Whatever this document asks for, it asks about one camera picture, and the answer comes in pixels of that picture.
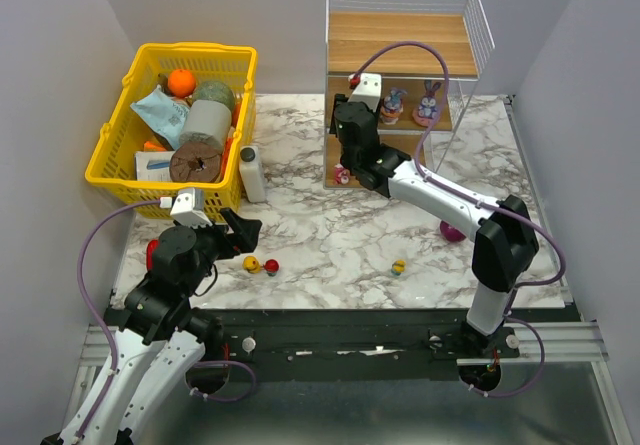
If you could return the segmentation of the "red hair mermaid toy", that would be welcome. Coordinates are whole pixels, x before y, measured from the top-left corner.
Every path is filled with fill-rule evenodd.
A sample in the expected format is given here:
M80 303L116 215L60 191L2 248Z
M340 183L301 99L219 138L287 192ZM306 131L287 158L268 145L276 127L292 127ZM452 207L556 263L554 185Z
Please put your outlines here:
M268 276L274 277L278 274L280 266L275 259L268 259L263 264L263 268Z

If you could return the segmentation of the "yellow duck toy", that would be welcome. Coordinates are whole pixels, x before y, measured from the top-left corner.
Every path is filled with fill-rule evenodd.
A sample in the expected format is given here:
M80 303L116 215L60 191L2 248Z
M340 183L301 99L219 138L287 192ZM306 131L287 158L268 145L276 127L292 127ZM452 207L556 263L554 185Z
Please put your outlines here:
M256 274L261 271L261 264L254 256L247 256L243 260L243 269L250 274Z

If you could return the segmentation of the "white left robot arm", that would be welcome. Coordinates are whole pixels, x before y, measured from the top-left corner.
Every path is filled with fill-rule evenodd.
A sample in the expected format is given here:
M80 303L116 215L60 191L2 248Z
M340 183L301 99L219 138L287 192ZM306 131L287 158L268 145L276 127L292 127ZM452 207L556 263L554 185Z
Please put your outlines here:
M194 308L201 282L227 260L255 250L262 223L232 209L221 224L198 212L159 236L152 266L128 294L117 329L101 328L110 351L84 403L46 444L133 444L177 383L205 368L223 343L219 319Z

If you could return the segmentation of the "small yellow blue toy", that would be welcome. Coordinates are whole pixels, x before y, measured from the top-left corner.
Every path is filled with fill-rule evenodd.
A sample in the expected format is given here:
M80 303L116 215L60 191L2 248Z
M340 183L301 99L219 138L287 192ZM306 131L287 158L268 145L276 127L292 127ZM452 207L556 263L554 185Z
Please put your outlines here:
M404 260L396 260L391 267L391 273L395 276L400 276L405 272L406 262Z

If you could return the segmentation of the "light blue snack bag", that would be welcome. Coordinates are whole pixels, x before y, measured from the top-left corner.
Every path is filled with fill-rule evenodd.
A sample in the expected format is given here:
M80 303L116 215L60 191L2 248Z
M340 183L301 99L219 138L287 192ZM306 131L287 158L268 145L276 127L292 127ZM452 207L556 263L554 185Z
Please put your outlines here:
M172 149L180 147L180 135L190 111L183 100L175 100L157 86L147 96L132 103L130 108Z

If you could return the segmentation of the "purple onion toy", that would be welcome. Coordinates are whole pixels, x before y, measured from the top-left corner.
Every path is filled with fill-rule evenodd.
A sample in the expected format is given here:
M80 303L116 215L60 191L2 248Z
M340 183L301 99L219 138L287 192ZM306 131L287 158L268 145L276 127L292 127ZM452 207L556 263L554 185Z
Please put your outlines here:
M445 221L441 221L439 224L439 230L441 235L451 243L459 243L466 239L466 236L455 227L451 226Z

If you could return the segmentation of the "yellow plastic basket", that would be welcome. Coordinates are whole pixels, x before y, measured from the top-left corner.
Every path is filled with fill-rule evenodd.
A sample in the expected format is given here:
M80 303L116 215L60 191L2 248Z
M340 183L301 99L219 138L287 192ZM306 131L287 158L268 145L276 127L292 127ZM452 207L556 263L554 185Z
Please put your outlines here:
M166 219L153 200L203 192L214 222L237 210L240 152L256 121L257 51L205 42L141 46L85 172L86 180L140 213Z

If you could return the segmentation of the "purple bunny pink donut toy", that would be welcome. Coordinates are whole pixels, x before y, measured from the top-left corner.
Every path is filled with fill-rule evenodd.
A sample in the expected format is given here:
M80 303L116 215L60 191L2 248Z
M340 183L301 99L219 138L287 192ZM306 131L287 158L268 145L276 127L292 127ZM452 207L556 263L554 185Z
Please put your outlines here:
M433 123L438 111L436 95L442 85L441 81L430 79L424 81L424 94L412 111L412 119L417 125L428 127Z

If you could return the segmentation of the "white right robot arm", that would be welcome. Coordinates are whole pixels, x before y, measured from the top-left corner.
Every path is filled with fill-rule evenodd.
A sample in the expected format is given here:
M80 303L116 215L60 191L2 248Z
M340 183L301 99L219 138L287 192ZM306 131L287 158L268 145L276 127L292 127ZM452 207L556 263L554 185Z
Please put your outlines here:
M422 209L473 243L471 268L478 286L462 332L486 344L504 323L517 279L539 251L528 209L514 195L498 200L430 172L382 143L377 121L378 113L367 104L334 96L329 132L340 143L340 163L363 188Z

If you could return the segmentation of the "orange fruit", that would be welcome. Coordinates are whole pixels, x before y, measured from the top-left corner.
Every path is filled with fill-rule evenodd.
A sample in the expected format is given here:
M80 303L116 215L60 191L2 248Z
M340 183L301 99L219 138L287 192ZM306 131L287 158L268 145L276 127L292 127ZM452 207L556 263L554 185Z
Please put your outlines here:
M178 98L190 96L197 87L195 75L186 69L173 70L167 80L169 92Z

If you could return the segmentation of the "red bell pepper toy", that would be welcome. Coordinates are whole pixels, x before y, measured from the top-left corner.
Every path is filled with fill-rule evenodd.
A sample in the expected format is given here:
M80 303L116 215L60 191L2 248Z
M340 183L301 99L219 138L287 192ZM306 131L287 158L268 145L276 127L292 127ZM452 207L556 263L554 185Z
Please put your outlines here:
M146 264L147 271L153 268L153 253L156 250L158 244L159 244L159 241L157 239L152 239L148 242L146 246L145 264Z

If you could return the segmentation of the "green round melon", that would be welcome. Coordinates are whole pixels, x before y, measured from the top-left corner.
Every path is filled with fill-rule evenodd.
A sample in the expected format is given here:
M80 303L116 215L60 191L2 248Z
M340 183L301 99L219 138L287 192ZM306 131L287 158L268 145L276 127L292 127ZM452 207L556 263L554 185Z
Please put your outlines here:
M225 83L219 80L207 80L196 86L192 93L192 100L218 102L225 105L231 112L236 106L236 99L233 90Z

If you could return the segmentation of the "white box in basket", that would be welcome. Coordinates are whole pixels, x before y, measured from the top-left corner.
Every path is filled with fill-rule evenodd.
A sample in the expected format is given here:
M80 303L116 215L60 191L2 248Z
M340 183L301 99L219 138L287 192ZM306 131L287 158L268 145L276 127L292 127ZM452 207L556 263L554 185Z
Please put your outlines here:
M171 182L170 161L173 151L144 152L135 154L136 179L145 182Z

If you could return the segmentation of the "pink bear toy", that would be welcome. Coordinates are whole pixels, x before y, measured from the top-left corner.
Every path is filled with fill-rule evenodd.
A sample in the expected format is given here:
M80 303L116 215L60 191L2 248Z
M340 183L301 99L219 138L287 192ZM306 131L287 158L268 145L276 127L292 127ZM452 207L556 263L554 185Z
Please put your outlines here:
M340 163L334 166L334 182L336 185L347 185L350 182L349 171Z

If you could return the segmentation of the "grey brown cylinder roll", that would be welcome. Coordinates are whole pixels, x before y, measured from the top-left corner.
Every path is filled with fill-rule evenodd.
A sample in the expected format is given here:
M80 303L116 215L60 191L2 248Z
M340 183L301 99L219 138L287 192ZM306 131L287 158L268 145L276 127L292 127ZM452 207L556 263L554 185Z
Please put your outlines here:
M222 168L222 155L231 128L232 112L216 101L195 101L179 136L169 173L175 183L214 183Z

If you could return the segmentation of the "purple bunny cupcake toy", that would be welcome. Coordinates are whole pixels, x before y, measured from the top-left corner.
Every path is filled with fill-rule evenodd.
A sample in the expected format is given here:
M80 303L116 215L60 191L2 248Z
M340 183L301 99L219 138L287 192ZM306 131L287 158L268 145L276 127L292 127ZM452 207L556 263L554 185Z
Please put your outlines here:
M380 109L380 121L385 125L395 125L404 110L403 100L407 91L392 87L384 97Z

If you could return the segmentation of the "white bottle black cap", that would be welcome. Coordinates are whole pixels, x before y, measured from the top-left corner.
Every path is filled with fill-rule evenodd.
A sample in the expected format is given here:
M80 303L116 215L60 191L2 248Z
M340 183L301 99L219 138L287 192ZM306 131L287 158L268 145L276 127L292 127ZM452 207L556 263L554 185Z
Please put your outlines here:
M247 200L251 203L266 201L266 180L258 148L244 146L240 151L239 172Z

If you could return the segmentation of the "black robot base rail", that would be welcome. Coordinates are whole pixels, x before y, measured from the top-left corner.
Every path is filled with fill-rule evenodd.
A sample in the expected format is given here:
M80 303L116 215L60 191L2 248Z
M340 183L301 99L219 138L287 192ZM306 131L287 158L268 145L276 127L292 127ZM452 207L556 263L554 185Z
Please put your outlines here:
M224 380L336 382L478 379L494 358L521 358L506 344L512 324L483 345L462 335L462 309L444 310L202 310L209 326L205 361L232 366L193 368L187 379L214 391Z

